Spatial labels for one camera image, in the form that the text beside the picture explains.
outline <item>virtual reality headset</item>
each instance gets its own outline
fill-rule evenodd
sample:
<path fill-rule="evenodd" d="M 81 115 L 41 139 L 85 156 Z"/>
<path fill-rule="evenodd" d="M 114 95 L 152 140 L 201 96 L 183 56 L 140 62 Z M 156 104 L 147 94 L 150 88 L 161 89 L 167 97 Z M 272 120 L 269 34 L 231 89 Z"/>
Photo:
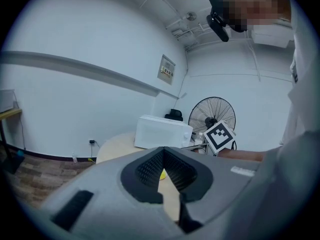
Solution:
<path fill-rule="evenodd" d="M 223 42 L 229 41 L 229 36 L 225 30 L 227 25 L 236 32 L 244 32 L 247 25 L 243 25 L 241 19 L 235 19 L 229 13 L 229 5 L 223 0 L 209 0 L 212 6 L 211 13 L 206 17 L 210 28 L 218 35 Z"/>

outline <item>ceiling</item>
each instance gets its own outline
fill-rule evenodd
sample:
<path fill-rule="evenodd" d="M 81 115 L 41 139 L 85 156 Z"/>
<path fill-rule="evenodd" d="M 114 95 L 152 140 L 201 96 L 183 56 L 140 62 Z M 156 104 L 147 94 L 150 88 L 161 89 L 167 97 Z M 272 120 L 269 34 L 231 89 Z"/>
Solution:
<path fill-rule="evenodd" d="M 164 28 L 184 45 L 186 50 L 199 45 L 220 42 L 219 37 L 209 28 L 206 17 L 210 14 L 209 0 L 131 0 L 141 10 L 148 11 L 158 18 Z M 187 13 L 194 12 L 196 19 L 187 19 Z M 278 20 L 278 25 L 291 28 L 288 21 Z M 227 29 L 230 40 L 244 39 L 244 33 Z"/>

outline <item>plastic bottle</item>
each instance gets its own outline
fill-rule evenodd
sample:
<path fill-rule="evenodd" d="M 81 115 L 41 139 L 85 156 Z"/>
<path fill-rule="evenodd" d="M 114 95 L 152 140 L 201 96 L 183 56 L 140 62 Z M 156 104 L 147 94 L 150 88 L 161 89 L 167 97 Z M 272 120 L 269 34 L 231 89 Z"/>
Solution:
<path fill-rule="evenodd" d="M 201 145 L 204 143 L 205 140 L 205 136 L 202 132 L 199 132 L 199 135 L 196 137 L 196 139 L 194 140 L 194 145 Z"/>

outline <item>desk leg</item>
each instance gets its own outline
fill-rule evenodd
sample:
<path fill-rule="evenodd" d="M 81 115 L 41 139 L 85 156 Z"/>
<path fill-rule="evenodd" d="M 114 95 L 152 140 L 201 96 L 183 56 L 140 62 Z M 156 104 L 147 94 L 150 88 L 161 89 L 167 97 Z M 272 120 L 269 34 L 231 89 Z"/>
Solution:
<path fill-rule="evenodd" d="M 15 156 L 13 157 L 11 155 L 11 152 L 9 150 L 7 141 L 6 141 L 6 136 L 4 132 L 4 127 L 2 125 L 2 120 L 0 120 L 0 135 L 2 139 L 2 145 L 4 146 L 4 150 L 6 153 L 7 158 L 4 160 L 2 163 L 2 169 L 8 171 L 11 174 L 15 174 L 17 169 L 19 168 L 20 164 L 22 161 L 25 159 L 23 156 Z"/>

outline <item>fan guard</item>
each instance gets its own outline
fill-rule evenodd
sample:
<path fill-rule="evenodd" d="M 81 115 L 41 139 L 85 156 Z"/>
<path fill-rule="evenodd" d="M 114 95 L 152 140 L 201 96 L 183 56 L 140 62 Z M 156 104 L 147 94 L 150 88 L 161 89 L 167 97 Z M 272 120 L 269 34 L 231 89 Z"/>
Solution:
<path fill-rule="evenodd" d="M 200 101 L 192 110 L 189 125 L 194 133 L 204 133 L 220 120 L 225 120 L 231 129 L 236 127 L 233 107 L 220 97 L 208 97 Z"/>

